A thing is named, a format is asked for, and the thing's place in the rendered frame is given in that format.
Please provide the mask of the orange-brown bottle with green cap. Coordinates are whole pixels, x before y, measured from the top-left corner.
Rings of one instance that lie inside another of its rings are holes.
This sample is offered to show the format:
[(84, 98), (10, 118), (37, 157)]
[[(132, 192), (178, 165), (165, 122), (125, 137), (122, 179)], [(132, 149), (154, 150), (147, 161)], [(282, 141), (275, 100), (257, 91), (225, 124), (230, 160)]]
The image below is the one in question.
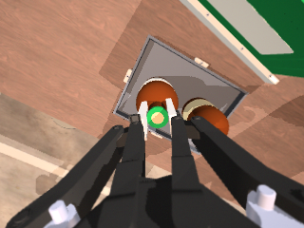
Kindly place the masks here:
[(178, 110), (179, 99), (171, 84), (163, 77), (152, 77), (146, 80), (136, 98), (136, 108), (139, 112), (142, 102), (147, 101), (147, 122), (155, 128), (164, 127), (168, 123), (166, 100), (171, 98), (175, 109)]

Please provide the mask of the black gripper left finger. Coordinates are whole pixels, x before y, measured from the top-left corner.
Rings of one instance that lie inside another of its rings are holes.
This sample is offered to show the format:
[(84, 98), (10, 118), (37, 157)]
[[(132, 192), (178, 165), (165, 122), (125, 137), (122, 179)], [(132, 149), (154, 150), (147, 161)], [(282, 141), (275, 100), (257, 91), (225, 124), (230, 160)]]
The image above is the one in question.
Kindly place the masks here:
[(14, 215), (5, 228), (72, 228), (91, 211), (115, 169), (98, 228), (137, 228), (147, 112), (145, 101), (138, 114), (128, 116), (129, 127), (111, 127), (56, 185)]

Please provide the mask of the green divided crate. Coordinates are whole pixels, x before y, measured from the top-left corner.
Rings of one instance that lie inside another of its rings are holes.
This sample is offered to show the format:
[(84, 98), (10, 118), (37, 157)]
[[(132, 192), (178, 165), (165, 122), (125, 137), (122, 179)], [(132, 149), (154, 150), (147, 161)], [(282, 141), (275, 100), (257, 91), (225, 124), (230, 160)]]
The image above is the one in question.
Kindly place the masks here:
[(272, 74), (304, 78), (304, 0), (198, 0)]

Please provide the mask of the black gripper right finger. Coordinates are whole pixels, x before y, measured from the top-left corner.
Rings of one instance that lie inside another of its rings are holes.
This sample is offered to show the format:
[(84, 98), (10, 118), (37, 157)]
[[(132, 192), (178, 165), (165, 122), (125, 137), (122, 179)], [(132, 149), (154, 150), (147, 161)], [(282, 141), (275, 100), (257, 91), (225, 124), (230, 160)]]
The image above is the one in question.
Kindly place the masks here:
[(261, 228), (304, 228), (304, 185), (267, 167), (201, 116), (184, 120), (166, 100), (172, 140), (174, 228), (210, 228), (210, 217), (188, 139)]

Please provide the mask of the brown glass bottle with cream label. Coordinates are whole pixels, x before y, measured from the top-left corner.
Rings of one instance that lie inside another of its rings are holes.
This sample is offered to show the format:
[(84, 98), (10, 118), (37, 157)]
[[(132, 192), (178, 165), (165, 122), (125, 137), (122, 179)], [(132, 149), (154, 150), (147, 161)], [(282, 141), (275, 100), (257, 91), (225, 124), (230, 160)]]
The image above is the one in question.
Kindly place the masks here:
[(228, 135), (229, 122), (226, 116), (204, 98), (193, 98), (186, 102), (182, 108), (181, 115), (187, 121), (191, 121), (191, 117), (201, 116), (226, 136)]

